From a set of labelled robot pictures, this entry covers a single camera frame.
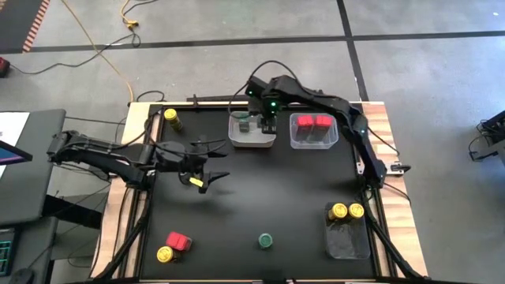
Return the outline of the white paper sheet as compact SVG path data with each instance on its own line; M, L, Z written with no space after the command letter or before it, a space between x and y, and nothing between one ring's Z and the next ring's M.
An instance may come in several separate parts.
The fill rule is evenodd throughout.
M29 112L0 112L0 140L17 147L29 115ZM6 167L0 166L0 178Z

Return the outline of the flat black bar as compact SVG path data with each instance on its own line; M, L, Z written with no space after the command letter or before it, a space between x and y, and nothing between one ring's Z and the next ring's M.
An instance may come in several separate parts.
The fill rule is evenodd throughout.
M202 103L202 102L228 103L229 101L232 101L232 102L246 101L246 102L248 102L252 98L253 97L251 95L248 95L246 93L237 94L237 95L210 95L210 96L193 94L191 97L188 97L186 99L186 102L188 102L188 103Z

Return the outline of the backlit keyboard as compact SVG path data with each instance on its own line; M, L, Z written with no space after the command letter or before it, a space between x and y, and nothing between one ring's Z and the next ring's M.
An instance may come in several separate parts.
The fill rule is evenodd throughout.
M14 239L14 228L0 230L0 277L9 274L9 262L11 260Z

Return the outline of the tablet with lit screen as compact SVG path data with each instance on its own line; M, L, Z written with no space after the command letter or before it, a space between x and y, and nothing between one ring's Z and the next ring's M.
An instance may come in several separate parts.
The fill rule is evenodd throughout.
M31 154L0 140L0 166L31 161Z

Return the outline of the black orange-striped floor mat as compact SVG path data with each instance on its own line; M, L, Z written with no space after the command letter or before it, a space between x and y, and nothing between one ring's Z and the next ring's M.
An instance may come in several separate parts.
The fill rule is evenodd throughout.
M0 0L0 54L28 53L51 0Z

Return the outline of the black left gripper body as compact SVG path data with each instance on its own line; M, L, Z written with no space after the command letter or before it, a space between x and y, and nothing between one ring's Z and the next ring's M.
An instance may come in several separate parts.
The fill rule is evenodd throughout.
M168 141L155 145L155 168L160 172L199 174L204 170L207 155L186 151L181 143Z

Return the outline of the beige plastic bin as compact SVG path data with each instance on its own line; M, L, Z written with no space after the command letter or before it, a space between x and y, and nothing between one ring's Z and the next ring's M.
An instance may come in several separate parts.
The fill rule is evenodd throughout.
M249 114L246 111L233 111L229 116L228 137L236 148L270 148L275 139L275 134L263 134L261 132L260 116L249 115L250 131L240 133L238 119L241 115Z

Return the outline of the clear plastic bin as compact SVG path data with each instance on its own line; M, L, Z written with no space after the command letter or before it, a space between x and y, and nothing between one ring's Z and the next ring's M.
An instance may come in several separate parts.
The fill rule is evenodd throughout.
M297 132L297 117L300 115L312 115L314 125L317 115L327 115L332 118L332 127L329 130L328 134L324 137L322 141L314 140L314 136L312 134L314 126L312 128L312 132L309 135L307 140L297 140L296 132ZM330 114L323 113L294 113L290 115L290 145L293 149L302 149L302 150L327 150L331 148L334 144L336 144L339 140L339 131L337 122L334 117Z

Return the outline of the grey side desk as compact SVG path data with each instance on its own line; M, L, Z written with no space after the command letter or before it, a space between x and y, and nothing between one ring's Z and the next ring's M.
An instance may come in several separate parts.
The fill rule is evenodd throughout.
M66 112L42 110L28 115L16 146L32 155L32 161L6 167L0 177L0 226L39 219L52 173L47 150L52 136L62 131Z

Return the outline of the grey translucent plastic bin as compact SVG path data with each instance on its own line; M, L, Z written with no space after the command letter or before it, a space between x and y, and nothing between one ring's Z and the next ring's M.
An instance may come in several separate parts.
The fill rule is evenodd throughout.
M370 256L370 244L365 222L365 215L360 219L353 219L349 215L336 222L329 221L327 211L333 202L324 207L324 239L326 252L336 260L363 260ZM343 203L349 207L352 203Z

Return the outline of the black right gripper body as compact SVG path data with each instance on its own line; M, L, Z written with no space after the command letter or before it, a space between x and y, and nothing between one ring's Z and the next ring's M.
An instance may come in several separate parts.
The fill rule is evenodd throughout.
M248 111L252 115L274 117L280 110L278 96L270 93L268 83L258 77L249 78L245 94L249 99Z

